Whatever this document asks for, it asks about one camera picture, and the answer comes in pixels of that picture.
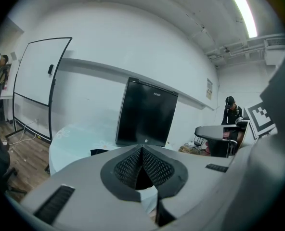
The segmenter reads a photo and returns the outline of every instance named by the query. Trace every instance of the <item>fluorescent light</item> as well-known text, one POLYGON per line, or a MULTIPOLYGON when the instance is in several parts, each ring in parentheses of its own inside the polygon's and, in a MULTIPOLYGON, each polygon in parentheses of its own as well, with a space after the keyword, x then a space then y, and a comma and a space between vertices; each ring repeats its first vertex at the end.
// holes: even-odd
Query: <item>fluorescent light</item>
POLYGON ((247 28, 248 36, 250 38, 257 37, 257 31, 255 26, 255 21, 252 15, 252 12, 247 4, 246 0, 234 0, 237 4, 241 15, 245 21, 245 25, 247 28))

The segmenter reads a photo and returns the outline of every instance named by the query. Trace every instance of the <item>wooden floor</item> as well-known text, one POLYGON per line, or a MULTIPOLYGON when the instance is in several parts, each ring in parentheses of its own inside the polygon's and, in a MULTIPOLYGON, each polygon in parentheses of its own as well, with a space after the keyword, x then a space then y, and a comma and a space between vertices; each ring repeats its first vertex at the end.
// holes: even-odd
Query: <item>wooden floor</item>
MULTIPOLYGON (((5 141, 5 135, 13 132, 13 125, 7 122, 0 124, 0 139, 5 141)), ((9 144, 18 142, 22 132, 12 135, 9 138, 9 144)), ((32 139, 30 133, 24 133, 22 140, 32 139)), ((18 144, 10 145, 10 168, 14 167, 18 171, 17 176, 12 175, 8 181, 10 186, 20 188, 27 192, 39 186, 49 175, 44 171, 48 165, 49 144, 38 138, 28 141, 22 141, 18 144)), ((9 192, 8 195, 20 202, 23 194, 9 192)))

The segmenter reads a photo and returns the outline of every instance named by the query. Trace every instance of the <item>white table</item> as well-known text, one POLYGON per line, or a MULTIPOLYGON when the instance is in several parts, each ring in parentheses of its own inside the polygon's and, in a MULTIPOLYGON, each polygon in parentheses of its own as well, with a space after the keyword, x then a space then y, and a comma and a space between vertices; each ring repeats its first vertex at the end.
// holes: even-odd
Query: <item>white table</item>
MULTIPOLYGON (((115 144, 116 123, 106 122, 98 125, 92 123, 76 123, 62 128, 53 138, 49 151, 51 175, 63 169, 70 163, 91 156, 90 150, 118 149, 115 144)), ((173 150, 170 144, 166 149, 173 150)), ((141 203, 147 213, 150 213, 157 202, 157 189, 155 186, 139 190, 141 203)))
POLYGON ((0 95, 0 99, 12 99, 13 98, 13 91, 12 90, 2 90, 1 91, 1 95, 0 95))

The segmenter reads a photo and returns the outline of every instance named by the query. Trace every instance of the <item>black cap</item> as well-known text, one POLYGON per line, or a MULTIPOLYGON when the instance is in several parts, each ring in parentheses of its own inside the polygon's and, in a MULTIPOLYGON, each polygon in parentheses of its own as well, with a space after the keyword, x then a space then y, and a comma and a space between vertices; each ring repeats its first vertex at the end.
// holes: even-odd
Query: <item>black cap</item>
POLYGON ((232 96, 229 96, 226 98, 226 103, 228 102, 229 106, 232 106, 234 103, 234 98, 232 96))

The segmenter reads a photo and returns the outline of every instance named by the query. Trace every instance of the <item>whiteboard frame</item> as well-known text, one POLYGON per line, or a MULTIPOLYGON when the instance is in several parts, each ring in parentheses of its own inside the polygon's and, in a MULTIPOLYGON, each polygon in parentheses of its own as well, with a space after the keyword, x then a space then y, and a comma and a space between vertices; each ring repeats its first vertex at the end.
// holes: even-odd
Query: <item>whiteboard frame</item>
POLYGON ((28 43, 28 45, 26 46, 26 49, 25 49, 24 54, 23 54, 23 56, 22 56, 22 59, 21 59, 21 61, 20 61, 20 63, 19 63, 19 66, 18 66, 18 69, 17 69, 17 73, 16 73, 16 75, 15 75, 15 81, 14 81, 14 87, 13 87, 12 114, 13 114, 13 126, 14 126, 14 131, 15 131, 15 132, 18 131, 18 130, 16 129, 16 122, 18 122, 20 126, 25 127, 25 128, 26 128, 25 130, 27 130, 27 131, 30 132, 31 134, 36 134, 36 135, 38 135, 38 138, 43 138, 44 141, 46 141, 46 142, 48 142, 48 143, 51 143, 51 142, 52 142, 52 122, 51 122, 52 115, 51 115, 51 113, 52 113, 52 95, 53 95, 53 90, 54 90, 54 86, 55 86, 55 83, 56 83, 55 76, 56 76, 56 73, 57 73, 59 64, 60 64, 60 62, 61 62, 61 59, 62 59, 62 57, 63 57, 63 55, 64 55, 64 53, 65 53, 65 50, 67 49, 69 43, 71 42, 71 40, 72 40, 72 37, 46 38, 46 39, 42 39, 42 40, 37 40, 37 41, 30 42, 30 43, 28 43), (23 95, 21 95, 21 94, 15 92, 15 84, 16 84, 17 73, 18 73, 18 71, 19 71, 19 67, 20 67, 20 65, 21 65, 22 59, 23 59, 23 57, 24 57, 24 54, 25 54, 25 52, 26 52, 27 47, 29 46, 29 44, 36 43, 36 42, 40 42, 40 41, 54 40, 54 39, 65 39, 65 38, 66 38, 66 39, 69 39, 69 42, 66 44, 65 49, 63 50, 63 52, 62 52, 62 54, 61 54, 61 56, 60 56, 60 58, 59 58, 58 64, 57 64, 57 66, 56 66, 56 70, 55 70, 54 75, 53 75, 53 78, 52 78, 52 85, 51 85, 51 89, 50 89, 49 102, 48 102, 48 104, 38 102, 38 101, 36 101, 36 100, 33 100, 33 99, 31 99, 31 98, 28 98, 28 97, 25 97, 25 96, 23 96, 23 95), (30 100, 30 101, 33 101, 33 102, 35 102, 35 103, 39 103, 39 104, 41 104, 41 105, 44 105, 44 106, 48 107, 48 109, 49 109, 49 111, 48 111, 48 122, 49 122, 49 133, 50 133, 50 136, 49 136, 49 137, 46 136, 46 135, 44 135, 44 134, 39 133, 38 131, 34 130, 33 128, 27 126, 27 125, 24 124, 22 121, 20 121, 17 117, 15 117, 15 112, 14 112, 14 97, 15 97, 15 95, 19 95, 19 96, 21 96, 21 97, 23 97, 23 98, 25 98, 25 99, 28 99, 28 100, 30 100))

